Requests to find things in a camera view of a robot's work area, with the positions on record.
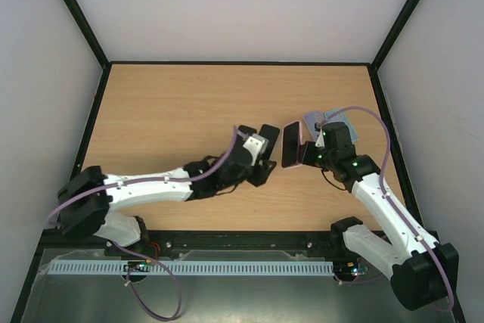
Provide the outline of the teal phone black screen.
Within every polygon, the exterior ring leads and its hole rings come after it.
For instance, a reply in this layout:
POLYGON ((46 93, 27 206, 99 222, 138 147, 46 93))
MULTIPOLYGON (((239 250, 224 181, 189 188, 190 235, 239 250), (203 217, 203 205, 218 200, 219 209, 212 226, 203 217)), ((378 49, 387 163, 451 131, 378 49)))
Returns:
POLYGON ((268 142, 264 152, 261 155, 262 160, 270 159, 272 151, 274 150, 276 142, 278 140, 279 134, 280 134, 280 129, 278 127, 271 126, 269 124, 262 125, 259 131, 259 135, 262 136, 264 139, 266 139, 268 142))

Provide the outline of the lilac phone case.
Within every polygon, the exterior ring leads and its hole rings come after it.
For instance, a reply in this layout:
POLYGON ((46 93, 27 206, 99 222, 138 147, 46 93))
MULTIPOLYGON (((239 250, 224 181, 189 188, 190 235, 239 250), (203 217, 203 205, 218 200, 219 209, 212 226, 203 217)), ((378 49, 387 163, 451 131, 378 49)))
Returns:
POLYGON ((321 123, 324 121, 324 114, 321 111, 305 113, 303 120, 311 139, 317 141, 320 135, 321 123))

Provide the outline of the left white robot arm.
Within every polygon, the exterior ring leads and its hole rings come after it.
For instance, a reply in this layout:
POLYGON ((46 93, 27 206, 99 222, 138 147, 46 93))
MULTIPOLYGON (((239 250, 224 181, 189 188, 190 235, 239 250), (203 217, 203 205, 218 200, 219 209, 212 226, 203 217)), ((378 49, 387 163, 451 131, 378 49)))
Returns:
POLYGON ((270 159, 274 146, 260 135, 238 136, 220 157, 147 175, 104 174, 91 166, 59 190, 59 205, 46 222, 58 225, 66 239, 96 236, 130 247, 144 239, 146 228, 140 217, 126 216, 122 209, 211 198, 231 193, 243 182, 259 187, 276 166, 270 159))

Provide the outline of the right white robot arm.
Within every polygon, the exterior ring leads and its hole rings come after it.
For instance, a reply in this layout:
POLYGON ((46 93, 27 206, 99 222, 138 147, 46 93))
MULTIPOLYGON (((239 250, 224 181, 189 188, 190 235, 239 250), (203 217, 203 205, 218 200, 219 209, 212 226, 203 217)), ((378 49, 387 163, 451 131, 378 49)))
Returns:
POLYGON ((332 172, 361 202, 382 228, 375 235, 355 217, 332 226, 330 248, 338 256, 357 253, 389 280, 398 301, 408 310, 447 298, 455 303, 459 255, 451 244, 441 244, 403 207, 383 177, 383 169, 368 155, 358 155, 343 122, 317 123, 316 141, 301 147, 301 161, 332 172))

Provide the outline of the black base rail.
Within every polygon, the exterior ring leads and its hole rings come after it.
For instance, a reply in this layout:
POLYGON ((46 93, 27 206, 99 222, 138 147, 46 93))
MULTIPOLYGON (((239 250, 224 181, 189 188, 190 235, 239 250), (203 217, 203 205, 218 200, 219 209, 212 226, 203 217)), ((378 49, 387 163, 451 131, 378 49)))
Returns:
POLYGON ((357 259, 356 253, 337 250, 330 231, 162 231, 150 230, 145 242, 129 249, 154 255, 154 243, 161 248, 159 257, 175 258, 192 250, 215 251, 284 251, 302 253, 311 258, 329 260, 357 259))

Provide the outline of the black aluminium frame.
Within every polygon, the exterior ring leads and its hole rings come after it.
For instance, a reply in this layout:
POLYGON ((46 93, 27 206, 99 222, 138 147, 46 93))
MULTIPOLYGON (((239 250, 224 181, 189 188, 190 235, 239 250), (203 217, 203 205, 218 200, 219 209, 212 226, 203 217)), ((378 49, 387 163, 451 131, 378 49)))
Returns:
MULTIPOLYGON (((102 47, 97 40, 91 26, 88 23, 87 18, 82 12, 81 7, 77 0, 63 0, 64 4, 69 9, 73 19, 76 22, 79 30, 82 32, 85 40, 87 41, 92 53, 97 58, 98 63, 101 66, 102 74, 99 79, 98 87, 93 99, 93 104, 90 110, 90 114, 87 119, 87 123, 82 134, 82 139, 79 144, 79 149, 76 154, 76 159, 73 165, 71 175, 75 175, 80 171, 80 165, 85 159, 88 143, 94 129, 95 120, 98 116, 98 111, 101 106, 101 101, 104 96, 104 90, 107 85, 107 78, 110 74, 111 68, 114 64, 118 64, 118 61, 109 61, 105 55, 102 47)), ((410 179, 408 176, 408 170, 403 160, 402 150, 399 142, 397 141, 396 130, 391 120, 389 106, 383 95, 383 87, 378 76, 378 70, 382 66, 386 56, 389 54, 396 40, 398 39, 401 31, 404 29, 406 23, 414 12, 420 0, 406 0, 398 17, 393 23, 390 31, 386 35, 383 44, 377 52, 377 55, 370 63, 362 62, 302 62, 302 61, 156 61, 155 64, 181 64, 181 65, 230 65, 230 66, 366 66, 370 76, 371 84, 374 90, 377 106, 380 111, 380 115, 389 130, 389 136, 392 142, 391 152, 392 158, 396 165, 396 172, 399 178, 400 186, 403 187, 403 194, 406 203, 406 207, 409 208, 409 212, 418 222, 422 221, 419 207, 414 196, 413 188, 411 187, 410 179)))

